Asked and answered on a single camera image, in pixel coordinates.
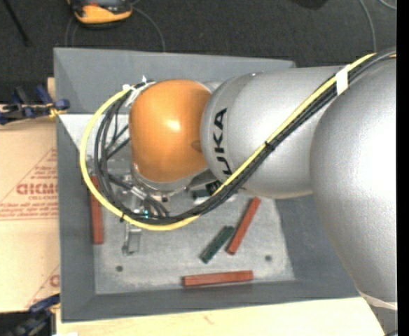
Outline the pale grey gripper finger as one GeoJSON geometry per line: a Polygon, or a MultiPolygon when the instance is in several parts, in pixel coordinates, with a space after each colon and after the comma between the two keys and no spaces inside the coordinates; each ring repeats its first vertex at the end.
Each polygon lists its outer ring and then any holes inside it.
{"type": "Polygon", "coordinates": [[[131,228],[129,231],[129,253],[138,253],[140,249],[142,230],[131,228]]]}
{"type": "Polygon", "coordinates": [[[126,223],[124,227],[124,240],[121,247],[122,254],[129,256],[129,243],[130,243],[130,224],[126,223]]]}

